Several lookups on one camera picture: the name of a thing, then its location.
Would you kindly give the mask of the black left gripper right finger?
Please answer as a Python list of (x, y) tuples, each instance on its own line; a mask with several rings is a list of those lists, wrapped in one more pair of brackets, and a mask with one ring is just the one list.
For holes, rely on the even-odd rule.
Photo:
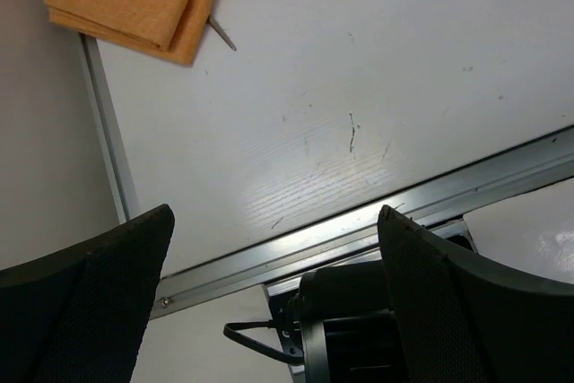
[(497, 263), (394, 208), (378, 244), (413, 382), (571, 382), (573, 287)]

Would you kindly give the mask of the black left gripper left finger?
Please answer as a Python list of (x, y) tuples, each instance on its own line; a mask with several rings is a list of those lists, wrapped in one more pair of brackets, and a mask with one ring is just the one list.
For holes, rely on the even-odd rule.
[(175, 216), (160, 205), (1, 272), (3, 382), (128, 382)]

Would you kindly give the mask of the silver fork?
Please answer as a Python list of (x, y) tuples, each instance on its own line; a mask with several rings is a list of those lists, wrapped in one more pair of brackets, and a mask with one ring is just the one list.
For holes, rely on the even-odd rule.
[(227, 34), (226, 30), (217, 22), (217, 20), (212, 15), (210, 15), (208, 18), (208, 24), (232, 51), (237, 50), (236, 45), (233, 43), (230, 36)]

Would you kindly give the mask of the aluminium table edge rail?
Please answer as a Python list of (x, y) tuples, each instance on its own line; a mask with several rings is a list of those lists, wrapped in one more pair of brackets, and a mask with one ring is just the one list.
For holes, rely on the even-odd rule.
[(389, 205), (426, 226), (573, 175), (573, 129), (566, 127), (401, 193), (163, 278), (152, 318), (373, 249), (380, 209)]

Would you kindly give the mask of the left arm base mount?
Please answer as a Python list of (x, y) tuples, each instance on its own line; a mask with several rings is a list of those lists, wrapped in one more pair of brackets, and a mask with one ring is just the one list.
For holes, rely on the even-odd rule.
[[(462, 220), (446, 223), (433, 232), (441, 238), (456, 243), (463, 248), (475, 250), (474, 242)], [(341, 261), (324, 265), (306, 273), (265, 286), (268, 305), (284, 354), (303, 356), (303, 338), (300, 329), (299, 311), (295, 311), (295, 300), (299, 294), (300, 280), (304, 274), (323, 271), (322, 279), (328, 283), (319, 284), (311, 289), (323, 294), (328, 299), (334, 295), (334, 310), (327, 310), (323, 319), (326, 340), (326, 360), (330, 369), (331, 382), (408, 382), (408, 373), (404, 365), (402, 347), (396, 323), (391, 317), (383, 316), (385, 309), (390, 309), (390, 302), (385, 292), (367, 286), (366, 282), (375, 282), (374, 270), (381, 264), (367, 264), (381, 260), (380, 251), (371, 249), (347, 257)], [(383, 305), (370, 298), (359, 297), (357, 304), (351, 298), (349, 289), (352, 286), (365, 285), (365, 292), (373, 291), (377, 298), (383, 295)]]

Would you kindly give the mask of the aluminium left side rail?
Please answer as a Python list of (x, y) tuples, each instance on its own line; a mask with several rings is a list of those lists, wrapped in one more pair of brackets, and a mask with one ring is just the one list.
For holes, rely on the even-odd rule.
[(126, 222), (138, 215), (140, 210), (135, 183), (129, 168), (97, 40), (81, 34), (80, 41), (83, 47), (84, 74), (88, 83), (90, 104), (117, 217), (120, 222)]

